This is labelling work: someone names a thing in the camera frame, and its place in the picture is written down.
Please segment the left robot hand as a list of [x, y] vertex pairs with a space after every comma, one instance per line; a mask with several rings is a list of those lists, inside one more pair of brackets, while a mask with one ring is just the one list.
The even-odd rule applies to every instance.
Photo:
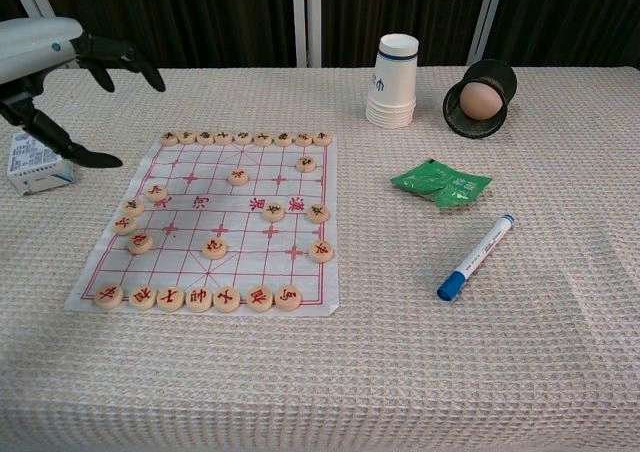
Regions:
[[12, 126], [85, 168], [118, 168], [122, 161], [73, 142], [69, 134], [34, 106], [46, 76], [67, 64], [88, 70], [107, 92], [115, 90], [109, 65], [140, 73], [158, 92], [166, 90], [158, 69], [134, 44], [98, 36], [66, 17], [17, 18], [1, 23], [1, 115]]

